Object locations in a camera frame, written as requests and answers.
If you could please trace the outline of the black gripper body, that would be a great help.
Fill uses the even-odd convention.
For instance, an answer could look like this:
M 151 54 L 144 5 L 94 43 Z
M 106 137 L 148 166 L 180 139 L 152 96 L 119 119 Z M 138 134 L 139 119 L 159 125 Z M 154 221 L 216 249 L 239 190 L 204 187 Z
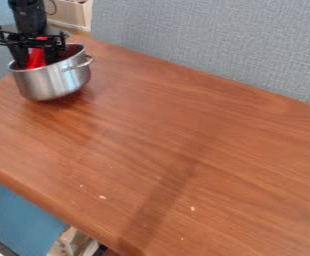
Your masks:
M 0 25 L 0 45 L 66 49 L 68 34 L 47 24 L 44 0 L 8 0 L 15 23 Z

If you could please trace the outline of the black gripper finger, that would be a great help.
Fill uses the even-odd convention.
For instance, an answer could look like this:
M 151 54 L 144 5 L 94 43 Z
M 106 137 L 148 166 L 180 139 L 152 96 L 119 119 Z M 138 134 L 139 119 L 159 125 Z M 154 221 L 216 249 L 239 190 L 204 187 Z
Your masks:
M 20 68 L 25 68 L 27 67 L 27 63 L 28 63 L 28 59 L 29 59 L 29 52 L 28 49 L 19 46 L 19 45 L 11 45 L 8 47 L 11 55 L 13 57 L 13 60 L 16 62 L 16 65 Z
M 58 57 L 59 57 L 59 50 L 56 47 L 49 47 L 44 49 L 44 60 L 47 65 L 56 63 Z

